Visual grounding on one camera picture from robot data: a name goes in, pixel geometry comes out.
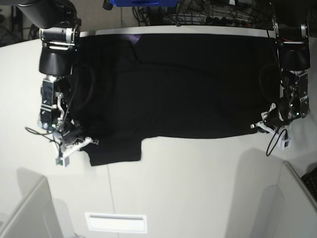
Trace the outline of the black T-shirt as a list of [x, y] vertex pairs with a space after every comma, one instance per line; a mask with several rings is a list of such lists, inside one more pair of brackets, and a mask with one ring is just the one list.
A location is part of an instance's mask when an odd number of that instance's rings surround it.
[[73, 117], [92, 166], [141, 159], [147, 138], [254, 134], [279, 97], [274, 40], [212, 34], [83, 37]]

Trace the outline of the black keyboard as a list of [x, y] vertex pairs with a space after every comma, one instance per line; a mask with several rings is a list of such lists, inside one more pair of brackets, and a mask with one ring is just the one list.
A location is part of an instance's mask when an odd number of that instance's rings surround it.
[[312, 197], [317, 200], [317, 167], [301, 177]]

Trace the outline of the white label plate on table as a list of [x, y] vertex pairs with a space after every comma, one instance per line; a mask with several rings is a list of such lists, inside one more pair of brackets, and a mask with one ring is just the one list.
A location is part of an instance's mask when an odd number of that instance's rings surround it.
[[146, 215], [85, 213], [89, 230], [109, 233], [146, 234]]

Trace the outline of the right grey partition panel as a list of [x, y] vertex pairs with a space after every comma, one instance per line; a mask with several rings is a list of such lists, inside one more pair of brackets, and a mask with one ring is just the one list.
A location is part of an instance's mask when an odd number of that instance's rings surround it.
[[315, 238], [317, 203], [292, 168], [284, 162], [276, 185], [264, 189], [252, 238]]

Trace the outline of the black power strip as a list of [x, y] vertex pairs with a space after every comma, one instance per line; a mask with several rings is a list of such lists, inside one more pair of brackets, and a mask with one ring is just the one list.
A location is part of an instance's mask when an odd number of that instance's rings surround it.
[[252, 27], [252, 24], [236, 18], [227, 18], [227, 17], [207, 17], [205, 21], [206, 25], [214, 25], [214, 26], [228, 26], [228, 27]]

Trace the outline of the blue box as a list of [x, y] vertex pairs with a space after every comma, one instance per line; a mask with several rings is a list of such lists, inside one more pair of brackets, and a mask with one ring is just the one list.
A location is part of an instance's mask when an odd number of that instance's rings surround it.
[[178, 0], [111, 0], [110, 3], [117, 7], [175, 7]]

